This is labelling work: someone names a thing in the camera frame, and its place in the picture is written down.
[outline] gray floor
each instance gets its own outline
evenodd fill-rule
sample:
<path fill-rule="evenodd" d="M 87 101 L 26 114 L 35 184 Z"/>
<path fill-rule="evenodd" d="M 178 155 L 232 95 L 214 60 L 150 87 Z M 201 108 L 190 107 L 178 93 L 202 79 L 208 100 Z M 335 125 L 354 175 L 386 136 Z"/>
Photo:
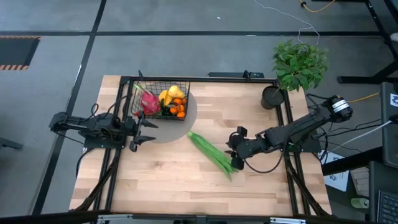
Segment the gray floor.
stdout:
<path fill-rule="evenodd" d="M 318 14 L 304 11 L 298 1 L 260 1 L 267 7 L 309 21 L 319 31 L 377 30 L 362 3 L 335 3 Z M 0 30 L 91 30 L 100 0 L 36 1 L 0 0 Z M 397 31 L 382 1 L 374 8 L 389 32 Z M 324 2 L 310 2 L 317 9 Z M 292 18 L 263 9 L 254 1 L 108 0 L 99 30 L 261 30 L 296 31 L 307 27 Z M 74 115 L 88 116 L 103 75 L 206 76 L 208 72 L 271 72 L 272 48 L 296 37 L 97 37 L 76 101 Z M 48 129 L 52 115 L 65 109 L 75 81 L 87 37 L 43 37 L 26 72 L 0 72 L 0 136 L 25 144 L 21 151 L 0 150 L 0 217 L 29 213 L 54 134 Z M 309 44 L 315 37 L 302 37 Z M 321 85 L 308 92 L 341 95 L 353 100 L 379 91 L 377 85 L 339 85 L 340 75 L 371 76 L 392 60 L 378 37 L 321 37 L 320 47 L 329 50 L 330 69 Z M 355 127 L 381 117 L 378 97 L 352 105 L 354 116 L 341 124 Z M 330 138 L 344 141 L 361 133 Z M 69 136 L 81 139 L 70 131 Z M 349 147 L 365 151 L 381 144 L 381 133 L 353 142 Z M 349 156 L 354 151 L 337 150 Z M 65 140 L 44 212 L 68 210 L 81 145 Z M 339 217 L 362 214 L 332 202 Z"/>

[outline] green vegetable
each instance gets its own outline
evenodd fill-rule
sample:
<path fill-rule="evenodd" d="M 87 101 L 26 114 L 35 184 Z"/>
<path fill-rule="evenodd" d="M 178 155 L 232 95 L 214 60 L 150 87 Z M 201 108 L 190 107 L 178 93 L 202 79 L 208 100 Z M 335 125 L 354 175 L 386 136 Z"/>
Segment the green vegetable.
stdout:
<path fill-rule="evenodd" d="M 226 157 L 225 154 L 199 134 L 189 131 L 187 136 L 196 145 L 196 147 L 199 148 L 199 150 L 201 150 L 201 152 L 204 153 L 204 155 L 206 155 L 211 161 L 213 161 L 218 168 L 225 173 L 228 179 L 231 180 L 231 173 L 237 172 L 237 170 L 232 167 L 230 158 Z"/>

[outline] potted plant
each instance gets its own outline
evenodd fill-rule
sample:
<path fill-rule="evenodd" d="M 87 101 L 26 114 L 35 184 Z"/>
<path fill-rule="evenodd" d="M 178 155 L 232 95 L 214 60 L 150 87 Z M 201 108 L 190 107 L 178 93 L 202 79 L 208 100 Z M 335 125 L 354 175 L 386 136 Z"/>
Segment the potted plant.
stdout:
<path fill-rule="evenodd" d="M 326 50 L 308 44 L 293 45 L 292 41 L 280 43 L 274 48 L 275 66 L 279 86 L 268 86 L 262 92 L 261 105 L 271 110 L 284 101 L 281 90 L 307 90 L 316 88 L 328 70 Z"/>

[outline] green plant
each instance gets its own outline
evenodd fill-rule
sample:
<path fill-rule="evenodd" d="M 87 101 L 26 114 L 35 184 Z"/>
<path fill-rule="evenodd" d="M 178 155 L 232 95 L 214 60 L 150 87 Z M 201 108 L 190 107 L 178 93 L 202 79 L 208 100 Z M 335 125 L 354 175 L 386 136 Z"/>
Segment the green plant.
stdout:
<path fill-rule="evenodd" d="M 328 70 L 326 50 L 308 44 L 293 45 L 292 41 L 280 43 L 274 48 L 275 66 L 279 88 L 283 90 L 304 90 L 316 88 Z"/>

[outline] white cable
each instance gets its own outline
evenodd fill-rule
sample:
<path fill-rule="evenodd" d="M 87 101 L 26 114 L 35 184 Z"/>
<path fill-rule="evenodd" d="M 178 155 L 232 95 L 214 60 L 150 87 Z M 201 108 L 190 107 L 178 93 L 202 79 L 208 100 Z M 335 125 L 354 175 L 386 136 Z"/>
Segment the white cable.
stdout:
<path fill-rule="evenodd" d="M 343 144 L 341 144 L 341 145 L 335 147 L 334 149 L 330 150 L 329 152 L 333 152 L 334 150 L 340 148 L 341 146 L 344 146 L 345 144 L 348 144 L 348 143 L 350 143 L 350 142 L 352 142 L 352 141 L 354 141 L 354 140 L 356 140 L 356 139 L 359 139 L 359 138 L 361 138 L 361 137 L 363 137 L 363 136 L 365 136 L 365 135 L 367 135 L 367 134 L 370 134 L 370 133 L 374 132 L 375 130 L 381 129 L 382 127 L 384 127 L 385 125 L 388 125 L 388 124 L 390 124 L 390 123 L 391 123 L 391 121 L 388 121 L 388 122 L 386 122 L 386 123 L 384 123 L 384 124 L 378 126 L 377 128 L 375 128 L 375 129 L 373 129 L 373 130 L 371 130 L 371 131 L 366 132 L 365 134 L 362 134 L 362 135 L 357 136 L 357 137 L 355 137 L 355 138 L 353 138 L 353 139 L 351 139 L 351 140 L 349 140 L 349 141 L 344 142 Z"/>
<path fill-rule="evenodd" d="M 276 9 L 276 8 L 273 8 L 273 7 L 265 7 L 265 6 L 263 6 L 262 4 L 260 4 L 259 2 L 257 2 L 257 0 L 254 0 L 254 2 L 256 2 L 258 5 L 260 5 L 260 6 L 263 7 L 264 9 L 272 9 L 272 10 L 275 10 L 275 11 L 277 11 L 277 12 L 279 12 L 279 13 L 282 13 L 283 15 L 290 16 L 290 17 L 292 17 L 292 18 L 294 18 L 294 19 L 296 19 L 296 20 L 298 20 L 298 21 L 300 21 L 300 22 L 305 23 L 306 25 L 309 25 L 310 27 L 301 28 L 301 29 L 298 30 L 298 36 L 297 36 L 298 41 L 300 41 L 300 43 L 304 44 L 304 43 L 300 40 L 300 32 L 301 32 L 301 30 L 304 30 L 304 29 L 313 29 L 313 30 L 318 34 L 317 45 L 319 44 L 320 35 L 319 35 L 319 33 L 315 30 L 315 28 L 314 28 L 309 22 L 305 22 L 305 21 L 303 21 L 303 20 L 301 20 L 301 19 L 299 19 L 299 18 L 297 18 L 297 17 L 295 17 L 295 16 L 292 16 L 292 15 L 290 15 L 290 14 L 288 14 L 288 13 L 282 12 L 282 11 Z"/>

